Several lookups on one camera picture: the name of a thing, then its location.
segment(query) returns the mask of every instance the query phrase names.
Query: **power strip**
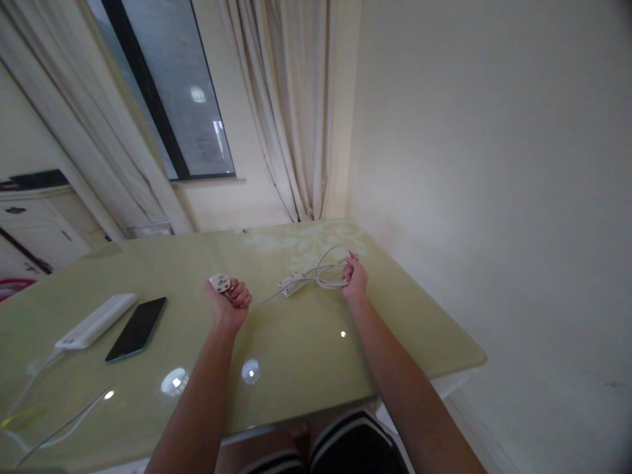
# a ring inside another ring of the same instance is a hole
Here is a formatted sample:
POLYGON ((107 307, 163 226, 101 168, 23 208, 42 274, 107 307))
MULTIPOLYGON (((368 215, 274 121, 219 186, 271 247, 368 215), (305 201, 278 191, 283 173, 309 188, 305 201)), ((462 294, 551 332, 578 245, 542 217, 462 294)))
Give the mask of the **power strip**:
POLYGON ((58 340, 55 347, 64 350, 87 348, 137 300, 136 293, 114 295, 58 340))
POLYGON ((305 275, 299 272, 294 272, 290 276, 286 276, 278 283, 278 289, 281 290, 281 294, 286 298, 289 298, 304 286, 305 275))

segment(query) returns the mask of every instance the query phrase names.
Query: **curtain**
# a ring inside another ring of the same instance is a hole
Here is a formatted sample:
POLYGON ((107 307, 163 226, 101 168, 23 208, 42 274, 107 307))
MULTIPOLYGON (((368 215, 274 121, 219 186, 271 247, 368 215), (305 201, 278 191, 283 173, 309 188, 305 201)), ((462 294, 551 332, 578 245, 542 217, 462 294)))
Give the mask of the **curtain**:
POLYGON ((64 153, 52 153, 113 240, 193 231, 151 132, 83 0, 0 3, 0 59, 64 153))
POLYGON ((331 149, 330 2, 219 2, 281 201, 294 222, 319 219, 331 149))

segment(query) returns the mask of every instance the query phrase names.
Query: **smartphone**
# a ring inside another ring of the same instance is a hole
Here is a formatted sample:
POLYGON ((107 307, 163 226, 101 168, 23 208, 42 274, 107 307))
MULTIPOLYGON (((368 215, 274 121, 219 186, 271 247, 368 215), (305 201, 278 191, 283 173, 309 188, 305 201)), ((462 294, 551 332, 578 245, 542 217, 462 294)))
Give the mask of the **smartphone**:
POLYGON ((166 302, 166 298, 158 298, 138 305, 105 361, 113 362, 142 351, 156 327, 166 302))

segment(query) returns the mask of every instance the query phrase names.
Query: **cabinet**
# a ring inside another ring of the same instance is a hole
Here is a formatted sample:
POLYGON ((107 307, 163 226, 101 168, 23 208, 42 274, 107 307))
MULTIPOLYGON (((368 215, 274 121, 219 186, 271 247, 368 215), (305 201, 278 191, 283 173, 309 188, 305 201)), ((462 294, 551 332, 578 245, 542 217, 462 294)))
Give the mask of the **cabinet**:
MULTIPOLYGON (((88 208, 67 185, 1 192, 0 227, 53 271, 70 265, 93 247, 106 242, 88 208)), ((23 275, 24 263, 16 264, 7 245, 0 246, 0 252, 0 265, 4 266, 0 271, 23 275)))
POLYGON ((46 274, 8 240, 0 236, 0 280, 27 278, 39 280, 46 274))

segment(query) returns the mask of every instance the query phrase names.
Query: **person's left hand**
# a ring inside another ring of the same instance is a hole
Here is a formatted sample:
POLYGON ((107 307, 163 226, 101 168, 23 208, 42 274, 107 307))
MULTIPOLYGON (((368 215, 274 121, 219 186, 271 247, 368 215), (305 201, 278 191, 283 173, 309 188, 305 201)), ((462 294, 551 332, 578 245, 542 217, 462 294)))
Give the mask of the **person's left hand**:
POLYGON ((246 288, 246 283, 240 282, 237 278, 230 279, 230 288, 226 291, 230 300, 215 291, 208 280, 204 281, 204 292, 215 314, 215 325, 225 325, 237 333, 246 320, 248 307, 252 302, 252 295, 246 288))

